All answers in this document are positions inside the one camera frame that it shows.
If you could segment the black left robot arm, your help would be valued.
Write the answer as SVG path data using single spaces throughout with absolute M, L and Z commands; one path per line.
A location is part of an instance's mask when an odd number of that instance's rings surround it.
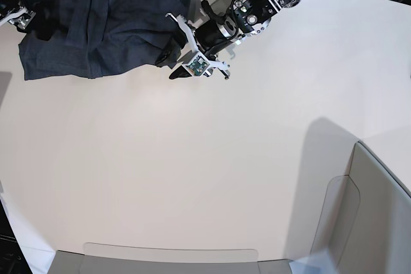
M 187 17 L 167 13 L 177 24 L 172 42 L 156 65 L 173 69 L 169 78 L 210 77 L 220 71 L 229 79 L 229 64 L 218 59 L 224 49 L 241 44 L 268 28 L 281 10 L 301 0 L 228 0 L 224 10 L 215 12 L 206 1 L 191 0 Z

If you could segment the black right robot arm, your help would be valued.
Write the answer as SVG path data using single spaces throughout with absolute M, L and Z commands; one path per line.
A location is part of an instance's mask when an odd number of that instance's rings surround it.
M 1 0 L 1 26 L 11 24 L 21 33 L 29 33 L 36 13 L 27 9 L 23 0 Z

